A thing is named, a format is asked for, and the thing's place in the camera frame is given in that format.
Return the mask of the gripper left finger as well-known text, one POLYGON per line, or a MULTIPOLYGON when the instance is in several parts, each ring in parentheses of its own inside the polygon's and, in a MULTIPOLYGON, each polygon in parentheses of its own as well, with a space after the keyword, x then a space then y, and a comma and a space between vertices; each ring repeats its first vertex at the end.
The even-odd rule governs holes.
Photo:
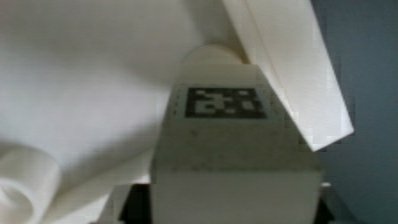
POLYGON ((151 216, 151 192, 148 184, 135 184, 119 214, 121 224, 153 224, 151 216))

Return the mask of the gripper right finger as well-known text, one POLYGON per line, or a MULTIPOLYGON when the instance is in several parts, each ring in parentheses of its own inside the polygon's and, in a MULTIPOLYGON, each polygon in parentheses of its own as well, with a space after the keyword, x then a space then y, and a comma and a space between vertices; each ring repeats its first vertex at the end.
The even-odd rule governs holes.
POLYGON ((322 202, 327 209, 327 224, 356 224, 356 217, 329 182, 322 183, 322 202))

